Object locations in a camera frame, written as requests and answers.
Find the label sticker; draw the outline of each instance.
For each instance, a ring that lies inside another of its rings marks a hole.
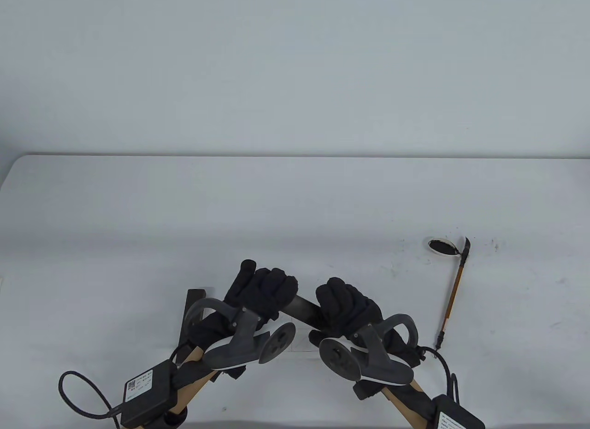
[[[139,395],[152,389],[152,377],[153,370],[148,370],[141,376],[129,380],[125,385],[125,402],[133,400],[133,398],[139,397]]]
[[[447,414],[441,412],[438,414],[438,428],[437,429],[466,429],[465,426],[457,423]]]

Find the white wall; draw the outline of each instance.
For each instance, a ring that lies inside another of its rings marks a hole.
[[[24,152],[590,155],[590,0],[0,0]]]

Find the black glove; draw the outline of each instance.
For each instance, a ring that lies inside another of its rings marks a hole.
[[[256,270],[256,262],[244,260],[240,272],[225,295],[224,302],[233,307],[246,307],[262,317],[259,328],[276,320],[283,307],[291,303],[297,294],[297,279],[285,275],[284,271],[274,268]],[[234,328],[227,318],[214,312],[196,323],[188,330],[189,342],[206,351],[213,343],[232,336]],[[244,368],[236,368],[235,375],[240,376]]]
[[[369,323],[383,321],[381,309],[373,300],[363,296],[357,288],[345,284],[341,279],[333,277],[326,284],[318,286],[316,297],[322,313],[330,327],[330,334],[318,330],[309,333],[310,342],[319,346],[326,337],[345,336],[354,344],[364,346],[363,342],[353,337],[354,332]],[[392,329],[383,336],[383,346],[388,353],[403,359],[412,368],[420,364],[419,349],[407,346],[404,339]]]

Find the gray curved handle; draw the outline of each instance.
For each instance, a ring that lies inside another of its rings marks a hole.
[[[184,328],[185,332],[188,334],[188,327],[191,324],[194,317],[198,316],[201,311],[204,309],[213,309],[219,312],[221,315],[226,317],[228,320],[232,320],[236,314],[238,313],[238,309],[235,307],[231,307],[227,303],[222,302],[218,299],[213,298],[204,298],[201,300],[197,300],[193,305],[186,311],[184,317]]]
[[[407,314],[394,314],[383,320],[381,323],[375,324],[374,327],[379,336],[383,338],[383,335],[400,324],[403,324],[407,329],[407,346],[418,346],[418,330],[416,328],[416,323],[414,323],[413,318]]]

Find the circular disc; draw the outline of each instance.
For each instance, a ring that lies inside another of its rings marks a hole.
[[[277,355],[282,353],[285,349],[293,343],[295,338],[295,324],[285,323],[282,324],[276,331],[272,333],[267,342],[264,343],[264,347],[260,352],[259,364],[265,364],[275,358]]]
[[[360,380],[359,362],[343,344],[329,338],[320,343],[320,358],[326,366],[342,378]]]

